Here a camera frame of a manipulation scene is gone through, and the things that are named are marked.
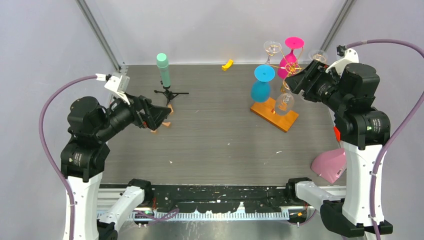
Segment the blue wine glass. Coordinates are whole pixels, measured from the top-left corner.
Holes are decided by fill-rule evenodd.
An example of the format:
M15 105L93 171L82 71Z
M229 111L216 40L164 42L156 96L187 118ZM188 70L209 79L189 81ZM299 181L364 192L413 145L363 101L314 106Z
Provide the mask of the blue wine glass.
M255 68L256 81L252 85L250 96L254 102L263 103L271 94L270 82L275 78L276 72L270 65L262 64Z

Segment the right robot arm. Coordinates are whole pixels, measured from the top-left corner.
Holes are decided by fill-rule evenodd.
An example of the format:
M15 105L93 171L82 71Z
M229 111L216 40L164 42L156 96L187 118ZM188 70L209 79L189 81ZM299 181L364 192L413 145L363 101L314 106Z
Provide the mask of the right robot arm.
M389 235L393 225L381 207L379 157L390 138L389 117L372 106L380 83L367 64L348 63L337 73L334 67L313 60L299 73L286 78L289 89L305 100L323 103L334 113L347 165L346 194L337 197L307 177L291 178L285 198L291 205L306 202L315 208L327 230L347 238L365 233Z

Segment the clear plain wine glass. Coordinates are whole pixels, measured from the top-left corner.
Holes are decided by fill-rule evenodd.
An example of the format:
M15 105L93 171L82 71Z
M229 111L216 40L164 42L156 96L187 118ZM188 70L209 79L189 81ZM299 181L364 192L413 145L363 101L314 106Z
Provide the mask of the clear plain wine glass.
M282 93L275 100L274 111L277 115L285 116L292 110L294 103L295 99L291 93Z

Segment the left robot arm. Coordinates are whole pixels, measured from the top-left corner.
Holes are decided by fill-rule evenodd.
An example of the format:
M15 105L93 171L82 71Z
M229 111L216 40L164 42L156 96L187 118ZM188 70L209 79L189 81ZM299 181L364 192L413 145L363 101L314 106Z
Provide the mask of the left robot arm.
M142 95L129 102L117 99L105 108L92 96L75 100L67 117L71 137L60 154L60 170L71 188L74 221L66 227L74 240L116 240L133 210L148 207L154 199L151 182L132 179L118 201L103 215L97 215L97 201L108 141L129 125L156 130L171 113L165 106L153 105Z

